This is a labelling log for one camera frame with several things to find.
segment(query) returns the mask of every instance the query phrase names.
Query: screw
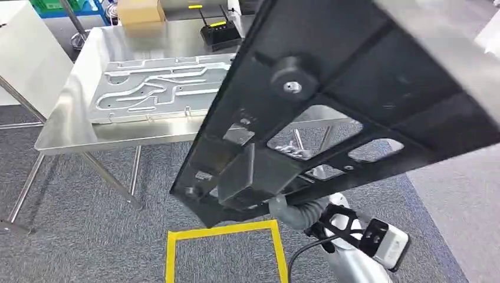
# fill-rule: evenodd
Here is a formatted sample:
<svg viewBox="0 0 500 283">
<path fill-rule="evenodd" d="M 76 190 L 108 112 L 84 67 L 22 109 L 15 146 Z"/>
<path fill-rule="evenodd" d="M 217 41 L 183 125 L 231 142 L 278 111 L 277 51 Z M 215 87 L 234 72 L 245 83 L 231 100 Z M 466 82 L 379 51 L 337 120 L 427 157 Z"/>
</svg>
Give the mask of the screw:
<svg viewBox="0 0 500 283">
<path fill-rule="evenodd" d="M 283 85 L 283 90 L 286 93 L 299 93 L 302 90 L 302 85 L 296 81 L 289 81 Z"/>
</svg>

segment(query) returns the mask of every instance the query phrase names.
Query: black metal plate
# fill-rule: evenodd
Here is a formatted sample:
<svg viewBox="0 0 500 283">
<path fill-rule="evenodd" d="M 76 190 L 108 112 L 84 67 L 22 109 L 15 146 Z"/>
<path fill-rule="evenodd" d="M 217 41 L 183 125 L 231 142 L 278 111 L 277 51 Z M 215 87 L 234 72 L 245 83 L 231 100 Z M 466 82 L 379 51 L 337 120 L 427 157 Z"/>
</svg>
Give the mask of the black metal plate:
<svg viewBox="0 0 500 283">
<path fill-rule="evenodd" d="M 206 226 L 267 214 L 265 199 L 276 193 L 287 193 L 290 204 L 304 203 L 500 142 L 497 121 L 483 109 L 484 97 L 482 107 L 475 90 L 464 90 L 449 75 L 457 70 L 442 67 L 417 35 L 392 20 L 391 1 L 376 2 L 384 5 L 263 3 L 170 191 Z M 406 4 L 414 14 L 425 13 L 413 1 Z M 479 48 L 468 52 L 482 53 Z M 302 92 L 280 92 L 283 80 L 299 81 Z M 362 131 L 309 160 L 266 146 L 317 104 L 359 121 Z M 224 139 L 233 124 L 253 137 L 244 145 Z M 380 138 L 404 148 L 371 163 L 348 156 Z M 329 180 L 304 174 L 320 164 L 353 170 Z M 211 179 L 197 179 L 199 171 Z M 218 197 L 210 194 L 215 187 Z"/>
</svg>

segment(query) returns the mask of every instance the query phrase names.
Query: yellow tape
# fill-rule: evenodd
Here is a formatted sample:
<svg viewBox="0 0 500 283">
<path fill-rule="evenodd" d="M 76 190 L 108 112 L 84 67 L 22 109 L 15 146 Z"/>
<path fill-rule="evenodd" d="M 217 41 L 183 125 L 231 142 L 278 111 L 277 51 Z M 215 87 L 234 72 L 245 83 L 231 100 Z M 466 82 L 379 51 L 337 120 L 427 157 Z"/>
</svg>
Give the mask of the yellow tape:
<svg viewBox="0 0 500 283">
<path fill-rule="evenodd" d="M 276 263 L 278 265 L 279 279 L 281 283 L 288 283 L 287 263 L 283 252 L 283 244 L 279 235 L 278 222 L 267 220 L 259 222 L 249 222 L 229 226 L 215 227 L 210 229 L 195 229 L 180 232 L 168 232 L 167 255 L 165 264 L 165 283 L 174 283 L 175 273 L 175 245 L 177 240 L 197 239 L 209 236 L 218 236 L 231 233 L 249 232 L 255 230 L 270 229 L 274 252 L 276 253 Z"/>
<path fill-rule="evenodd" d="M 223 22 L 215 22 L 213 24 L 210 24 L 210 27 L 217 27 L 217 26 L 220 26 L 220 25 L 225 25 L 226 24 L 226 21 L 223 21 Z"/>
<path fill-rule="evenodd" d="M 274 253 L 276 254 L 276 264 L 278 265 L 279 280 L 281 283 L 288 283 L 287 260 L 283 251 L 283 244 L 279 235 L 278 222 L 271 223 L 272 243 L 274 244 Z"/>
<path fill-rule="evenodd" d="M 175 232 L 170 232 L 167 236 L 167 262 L 165 264 L 165 283 L 174 283 L 175 272 Z"/>
</svg>

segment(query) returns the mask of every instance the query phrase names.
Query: aluminum plate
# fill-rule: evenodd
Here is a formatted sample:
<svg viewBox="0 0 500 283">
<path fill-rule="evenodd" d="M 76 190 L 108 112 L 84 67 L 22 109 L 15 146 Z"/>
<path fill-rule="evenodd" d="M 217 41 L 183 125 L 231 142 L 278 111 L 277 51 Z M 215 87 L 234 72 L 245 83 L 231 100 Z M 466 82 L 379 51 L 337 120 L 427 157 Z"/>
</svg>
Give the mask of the aluminum plate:
<svg viewBox="0 0 500 283">
<path fill-rule="evenodd" d="M 94 124 L 204 116 L 235 53 L 110 62 L 89 109 Z"/>
</svg>

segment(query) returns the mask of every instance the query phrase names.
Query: steel tube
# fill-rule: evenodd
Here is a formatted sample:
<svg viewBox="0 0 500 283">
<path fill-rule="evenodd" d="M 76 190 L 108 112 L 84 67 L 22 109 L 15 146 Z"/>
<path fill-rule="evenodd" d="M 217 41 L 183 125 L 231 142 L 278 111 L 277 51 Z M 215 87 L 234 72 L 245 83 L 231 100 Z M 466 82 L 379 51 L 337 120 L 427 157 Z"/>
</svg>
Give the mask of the steel tube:
<svg viewBox="0 0 500 283">
<path fill-rule="evenodd" d="M 26 98 L 24 98 L 9 82 L 0 76 L 0 86 L 3 87 L 8 94 L 12 95 L 22 106 L 24 106 L 33 116 L 40 122 L 45 123 L 47 119 L 40 113 Z"/>
<path fill-rule="evenodd" d="M 71 6 L 68 3 L 68 1 L 67 0 L 59 0 L 59 2 L 61 3 L 62 8 L 64 9 L 64 11 L 66 11 L 66 14 L 70 18 L 71 22 L 73 23 L 73 25 L 77 29 L 77 31 L 80 34 L 80 36 L 82 37 L 82 39 L 84 41 L 86 41 L 87 40 L 87 34 L 85 33 L 85 29 L 81 25 L 80 21 L 78 20 L 77 16 L 75 15 L 75 12 L 71 8 Z"/>
<path fill-rule="evenodd" d="M 21 194 L 19 194 L 19 197 L 15 203 L 15 206 L 13 210 L 11 211 L 11 214 L 9 215 L 8 220 L 11 223 L 14 223 L 16 220 L 19 210 L 21 210 L 22 205 L 24 204 L 24 201 L 26 200 L 26 196 L 28 195 L 29 190 L 31 189 L 31 186 L 33 185 L 33 181 L 35 180 L 35 177 L 37 176 L 38 170 L 40 169 L 40 166 L 42 165 L 42 162 L 44 161 L 45 155 L 40 153 L 38 155 L 37 161 L 33 165 L 33 168 L 31 169 L 31 172 L 28 175 L 28 179 L 24 183 L 24 186 L 22 187 Z"/>
<path fill-rule="evenodd" d="M 104 168 L 104 166 L 90 153 L 83 152 L 80 153 L 80 156 L 104 179 L 106 180 L 112 187 L 116 189 L 116 191 L 128 200 L 132 206 L 136 209 L 142 209 L 142 204 L 137 201 L 121 183 L 118 181 L 111 173 Z"/>
<path fill-rule="evenodd" d="M 43 126 L 43 124 L 40 123 L 40 122 L 19 123 L 19 124 L 6 124 L 6 125 L 0 125 L 0 131 L 1 130 L 13 130 L 13 129 L 31 128 L 31 127 L 41 127 L 41 126 Z"/>
<path fill-rule="evenodd" d="M 330 147 L 331 138 L 333 137 L 333 134 L 334 134 L 333 126 L 328 126 L 325 135 L 323 136 L 323 140 L 321 141 L 320 152 L 324 152 Z"/>
<path fill-rule="evenodd" d="M 302 144 L 302 139 L 300 138 L 300 133 L 297 129 L 294 129 L 293 131 L 293 134 L 294 134 L 294 139 L 295 139 L 295 142 L 297 143 L 297 146 L 299 149 L 304 149 L 304 145 Z"/>
<path fill-rule="evenodd" d="M 141 146 L 136 147 L 136 156 L 134 157 L 134 166 L 132 167 L 132 181 L 130 182 L 130 194 L 133 196 L 136 191 L 137 172 L 139 171 L 139 161 L 141 155 Z"/>
</svg>

